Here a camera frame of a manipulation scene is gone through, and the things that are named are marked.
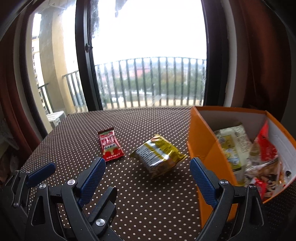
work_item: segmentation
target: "open cardboard box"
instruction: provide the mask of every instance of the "open cardboard box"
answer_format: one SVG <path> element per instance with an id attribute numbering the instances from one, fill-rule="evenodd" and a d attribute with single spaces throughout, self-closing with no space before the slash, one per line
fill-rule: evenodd
<path id="1" fill-rule="evenodd" d="M 187 142 L 190 157 L 198 157 L 206 168 L 212 170 L 219 179 L 226 179 L 232 185 L 237 185 L 230 164 L 213 131 L 242 123 L 248 137 L 253 142 L 266 119 L 269 124 L 269 141 L 278 150 L 285 170 L 292 173 L 289 182 L 282 190 L 283 192 L 295 179 L 296 141 L 281 123 L 267 111 L 236 107 L 192 107 Z M 201 226 L 203 227 L 213 209 L 206 204 L 199 191 L 197 191 L 197 194 L 200 204 Z M 269 198 L 264 203 L 269 202 L 274 197 Z M 232 205 L 228 220 L 235 217 L 236 208 L 237 204 Z"/>

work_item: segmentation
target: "table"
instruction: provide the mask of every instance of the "table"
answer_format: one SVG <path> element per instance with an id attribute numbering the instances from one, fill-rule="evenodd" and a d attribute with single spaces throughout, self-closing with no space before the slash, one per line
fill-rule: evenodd
<path id="1" fill-rule="evenodd" d="M 182 153 L 188 154 L 187 132 L 190 107 L 149 107 L 93 111 L 68 115 L 41 142 L 22 167 L 32 171 L 52 161 L 55 174 L 45 180 L 50 186 L 75 179 L 92 160 L 101 156 L 97 132 L 115 127 L 125 157 L 106 164 L 106 172 L 92 201 L 84 206 L 88 215 L 108 186 L 118 189 L 117 215 L 113 230 L 123 239 L 194 240 L 200 217 L 196 185 L 189 170 L 190 158 L 163 176 L 151 179 L 143 164 L 129 154 L 154 134 L 161 134 Z M 36 189 L 30 194 L 30 204 Z M 63 205 L 59 206 L 64 226 L 69 226 Z"/>

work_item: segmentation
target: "brown curtain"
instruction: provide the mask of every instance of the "brown curtain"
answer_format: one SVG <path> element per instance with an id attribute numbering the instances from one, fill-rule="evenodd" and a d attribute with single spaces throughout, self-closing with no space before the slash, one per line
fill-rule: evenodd
<path id="1" fill-rule="evenodd" d="M 269 111 L 279 121 L 291 82 L 290 47 L 285 26 L 261 0 L 239 0 L 249 45 L 243 107 Z"/>
<path id="2" fill-rule="evenodd" d="M 0 42 L 0 102 L 8 127 L 20 148 L 18 157 L 22 166 L 40 141 L 25 115 L 17 91 L 13 65 L 15 22 Z"/>

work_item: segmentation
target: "silver bolt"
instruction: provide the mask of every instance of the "silver bolt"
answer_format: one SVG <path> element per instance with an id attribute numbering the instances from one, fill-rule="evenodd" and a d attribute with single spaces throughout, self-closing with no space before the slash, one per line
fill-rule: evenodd
<path id="1" fill-rule="evenodd" d="M 104 219 L 102 219 L 102 218 L 99 218 L 99 219 L 97 219 L 96 220 L 96 225 L 98 225 L 98 226 L 104 226 L 105 225 L 105 220 Z"/>
<path id="2" fill-rule="evenodd" d="M 223 186 L 227 186 L 229 182 L 228 182 L 227 180 L 225 180 L 225 179 L 222 179 L 222 180 L 220 180 L 220 183 L 221 183 Z"/>
<path id="3" fill-rule="evenodd" d="M 46 187 L 46 184 L 45 184 L 45 183 L 42 183 L 42 184 L 39 186 L 40 189 L 44 189 L 45 187 Z"/>
<path id="4" fill-rule="evenodd" d="M 73 185 L 73 184 L 75 184 L 75 180 L 74 179 L 71 179 L 71 180 L 69 180 L 67 183 L 68 183 L 68 185 Z"/>
<path id="5" fill-rule="evenodd" d="M 256 189 L 256 188 L 257 188 L 256 185 L 253 184 L 253 183 L 251 183 L 251 184 L 249 185 L 249 187 L 250 187 L 251 189 Z"/>

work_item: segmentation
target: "sky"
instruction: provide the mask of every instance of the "sky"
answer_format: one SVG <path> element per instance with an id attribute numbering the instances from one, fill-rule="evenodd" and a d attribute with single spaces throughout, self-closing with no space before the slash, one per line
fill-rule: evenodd
<path id="1" fill-rule="evenodd" d="M 128 0 L 115 17 L 115 0 L 99 0 L 99 29 L 92 39 L 94 63 L 142 57 L 206 59 L 205 24 L 200 0 Z M 39 35 L 36 14 L 32 35 Z M 75 5 L 62 16 L 68 72 L 78 69 Z"/>

